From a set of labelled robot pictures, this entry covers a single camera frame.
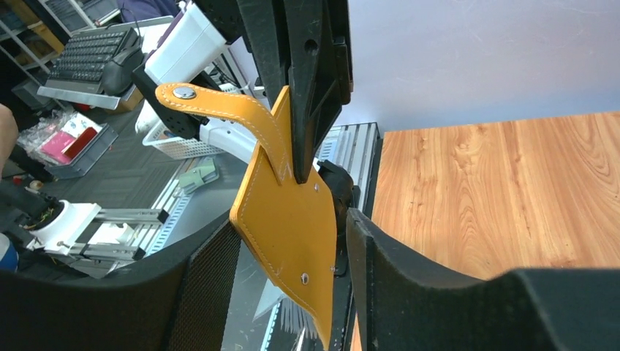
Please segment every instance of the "green item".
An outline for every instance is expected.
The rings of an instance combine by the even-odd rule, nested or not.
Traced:
[[[200,166],[194,167],[181,174],[181,176],[178,177],[178,185],[185,195],[189,195],[201,186],[215,181],[218,177],[219,174],[217,173],[215,162],[213,158],[209,158],[204,160]]]

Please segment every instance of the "person's arm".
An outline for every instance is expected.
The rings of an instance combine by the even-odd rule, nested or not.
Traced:
[[[13,112],[0,104],[0,174],[18,140],[18,125]]]

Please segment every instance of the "black mesh fabric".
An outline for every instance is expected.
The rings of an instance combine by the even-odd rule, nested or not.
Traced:
[[[166,350],[220,350],[241,238],[227,221],[190,258]]]

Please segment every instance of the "pink package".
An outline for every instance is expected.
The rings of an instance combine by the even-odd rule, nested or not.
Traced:
[[[61,165],[67,165],[71,163],[71,159],[67,155],[63,154],[62,151],[74,141],[75,138],[69,133],[56,132],[56,134],[41,147],[41,151],[60,162]]]

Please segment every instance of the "black foam padding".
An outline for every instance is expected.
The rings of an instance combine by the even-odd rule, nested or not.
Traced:
[[[0,271],[0,348],[219,350],[240,241],[227,217],[103,279]]]
[[[363,350],[617,350],[620,272],[452,271],[349,209],[347,243]]]

